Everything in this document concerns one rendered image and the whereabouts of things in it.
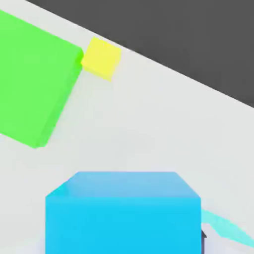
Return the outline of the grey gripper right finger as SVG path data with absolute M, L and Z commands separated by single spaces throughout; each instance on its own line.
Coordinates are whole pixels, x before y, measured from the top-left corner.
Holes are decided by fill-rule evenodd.
M 202 254 L 254 254 L 254 238 L 230 220 L 202 210 Z

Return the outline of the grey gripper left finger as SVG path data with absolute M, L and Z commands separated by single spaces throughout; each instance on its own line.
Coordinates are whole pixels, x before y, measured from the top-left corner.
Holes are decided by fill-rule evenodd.
M 45 254 L 44 232 L 20 237 L 19 254 Z

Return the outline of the small blue cube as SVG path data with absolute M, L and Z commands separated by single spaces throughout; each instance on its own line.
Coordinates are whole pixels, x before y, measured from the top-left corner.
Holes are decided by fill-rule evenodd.
M 175 172 L 78 172 L 45 198 L 45 254 L 201 254 L 201 199 Z

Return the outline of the small yellow cube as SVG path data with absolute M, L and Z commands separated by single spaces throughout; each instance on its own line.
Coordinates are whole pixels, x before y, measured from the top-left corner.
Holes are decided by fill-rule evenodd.
M 81 64 L 86 71 L 111 81 L 120 62 L 121 54 L 121 48 L 93 37 L 84 53 Z

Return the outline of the large green box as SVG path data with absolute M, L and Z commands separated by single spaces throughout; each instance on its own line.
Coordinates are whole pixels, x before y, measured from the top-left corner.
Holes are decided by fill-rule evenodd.
M 82 57 L 81 47 L 0 10 L 0 133 L 45 146 Z

